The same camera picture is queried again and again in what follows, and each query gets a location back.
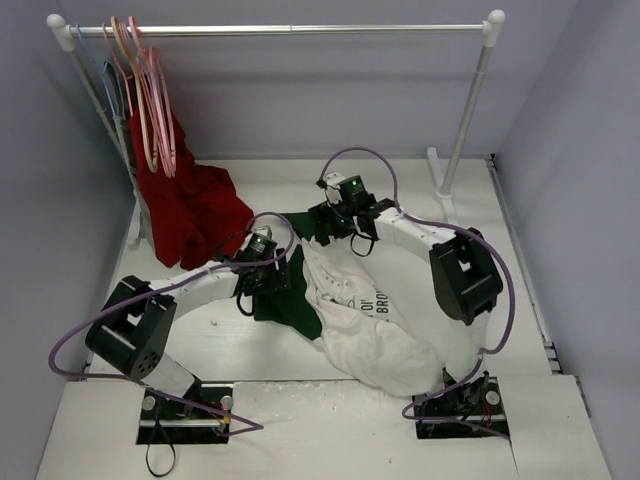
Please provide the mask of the white green raglan t shirt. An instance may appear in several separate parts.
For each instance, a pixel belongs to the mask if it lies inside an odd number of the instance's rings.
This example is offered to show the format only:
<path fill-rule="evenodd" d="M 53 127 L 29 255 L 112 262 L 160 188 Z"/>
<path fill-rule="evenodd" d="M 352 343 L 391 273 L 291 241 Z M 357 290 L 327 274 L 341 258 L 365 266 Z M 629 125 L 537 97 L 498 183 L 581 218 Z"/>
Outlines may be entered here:
<path fill-rule="evenodd" d="M 287 255 L 287 290 L 257 296 L 253 316 L 294 329 L 338 370 L 393 396 L 442 385 L 442 361 L 411 334 L 388 295 L 364 270 L 347 240 L 321 245 L 307 212 L 286 216 L 296 233 Z"/>

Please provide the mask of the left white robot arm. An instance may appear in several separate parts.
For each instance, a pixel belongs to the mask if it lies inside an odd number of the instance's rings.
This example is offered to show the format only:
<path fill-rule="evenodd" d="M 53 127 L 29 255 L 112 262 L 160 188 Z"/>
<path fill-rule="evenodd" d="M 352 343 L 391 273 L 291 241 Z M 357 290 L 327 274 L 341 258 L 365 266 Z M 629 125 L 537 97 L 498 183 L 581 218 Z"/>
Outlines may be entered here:
<path fill-rule="evenodd" d="M 174 322 L 219 300 L 258 296 L 289 287 L 287 250 L 254 232 L 233 257 L 165 280 L 121 279 L 85 336 L 89 350 L 122 376 L 165 394 L 164 408 L 191 418 L 202 381 L 167 352 Z"/>

